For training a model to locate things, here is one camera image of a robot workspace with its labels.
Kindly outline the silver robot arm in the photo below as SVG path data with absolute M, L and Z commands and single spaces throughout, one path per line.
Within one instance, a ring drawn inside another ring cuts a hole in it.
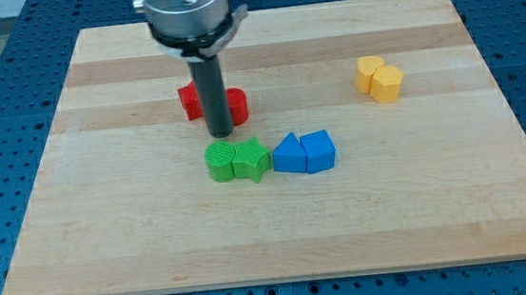
M 234 10 L 228 0 L 133 0 L 132 6 L 160 50 L 189 63 L 217 56 L 248 14 L 247 6 Z

